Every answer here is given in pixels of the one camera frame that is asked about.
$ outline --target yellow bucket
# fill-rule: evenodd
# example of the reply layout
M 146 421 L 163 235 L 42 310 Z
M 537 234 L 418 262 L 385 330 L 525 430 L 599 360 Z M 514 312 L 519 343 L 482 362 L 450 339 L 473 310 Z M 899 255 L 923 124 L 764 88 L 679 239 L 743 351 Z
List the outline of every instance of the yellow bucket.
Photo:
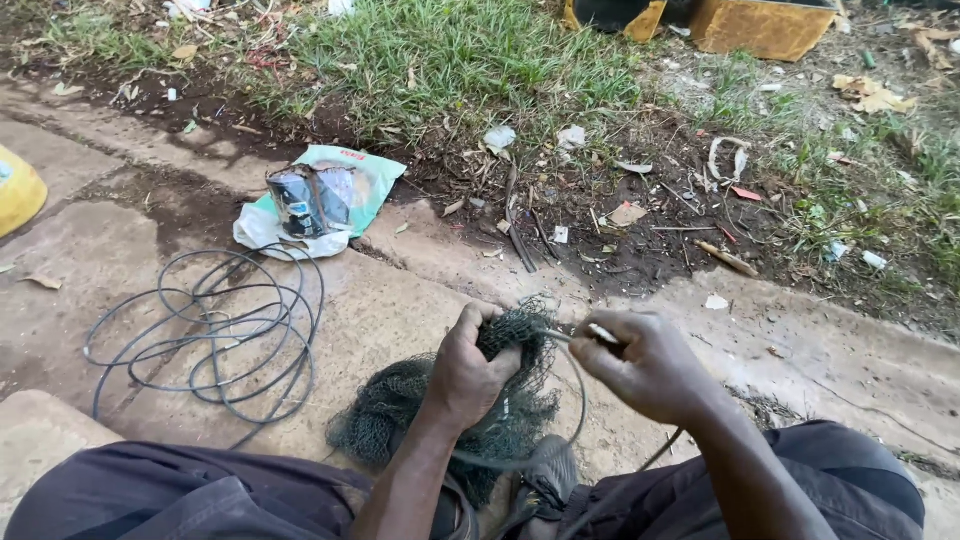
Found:
M 33 167 L 0 144 L 0 238 L 30 221 L 47 201 Z

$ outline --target fishing net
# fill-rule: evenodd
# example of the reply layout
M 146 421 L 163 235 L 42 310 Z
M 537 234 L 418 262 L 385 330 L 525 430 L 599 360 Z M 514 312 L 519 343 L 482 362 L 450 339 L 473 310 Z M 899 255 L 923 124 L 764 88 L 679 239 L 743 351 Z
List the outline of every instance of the fishing net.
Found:
M 504 386 L 491 411 L 457 441 L 457 449 L 489 460 L 524 459 L 557 414 L 560 396 L 544 392 L 553 364 L 554 344 L 540 330 L 551 328 L 553 312 L 539 299 L 530 299 L 480 328 L 477 348 L 487 360 L 520 345 L 520 370 Z M 406 432 L 420 410 L 435 353 L 424 353 L 387 366 L 357 392 L 353 404 L 338 413 L 326 431 L 326 442 L 376 470 L 390 462 L 390 439 Z M 479 508 L 490 501 L 500 471 L 470 465 L 456 458 L 447 469 L 470 503 Z

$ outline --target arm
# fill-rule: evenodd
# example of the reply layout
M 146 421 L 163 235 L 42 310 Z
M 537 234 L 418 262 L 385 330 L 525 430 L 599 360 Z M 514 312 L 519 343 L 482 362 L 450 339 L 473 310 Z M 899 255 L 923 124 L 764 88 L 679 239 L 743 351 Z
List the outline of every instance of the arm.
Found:
M 494 307 L 469 304 L 444 338 L 417 418 L 373 485 L 350 538 L 429 537 L 457 439 L 487 414 L 520 367 L 519 349 L 487 362 L 476 348 L 480 325 L 499 314 Z
M 601 345 L 591 323 L 623 346 Z M 588 373 L 640 414 L 679 426 L 697 441 L 732 538 L 836 538 L 763 435 L 666 320 L 600 310 L 574 336 L 570 352 Z

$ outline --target dark trousers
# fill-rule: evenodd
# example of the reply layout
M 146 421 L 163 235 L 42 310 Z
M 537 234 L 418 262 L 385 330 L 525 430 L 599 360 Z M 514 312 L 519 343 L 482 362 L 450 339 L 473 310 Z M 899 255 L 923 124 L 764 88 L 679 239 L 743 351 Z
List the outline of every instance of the dark trousers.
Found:
M 840 538 L 922 538 L 924 505 L 894 457 L 833 423 L 764 433 Z M 580 538 L 727 536 L 702 458 L 574 490 L 561 530 L 630 486 Z M 13 513 L 8 540 L 345 538 L 370 493 L 357 473 L 271 455 L 122 442 L 74 454 Z

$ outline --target person's left hand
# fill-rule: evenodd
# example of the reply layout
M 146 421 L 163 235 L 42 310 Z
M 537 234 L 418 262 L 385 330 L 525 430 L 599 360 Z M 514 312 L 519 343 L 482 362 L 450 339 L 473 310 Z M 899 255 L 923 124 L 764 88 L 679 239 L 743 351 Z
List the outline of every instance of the person's left hand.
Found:
M 487 362 L 476 347 L 480 325 L 503 314 L 497 307 L 472 302 L 464 307 L 437 352 L 423 407 L 459 436 L 490 411 L 503 385 L 520 369 L 520 348 L 503 351 Z

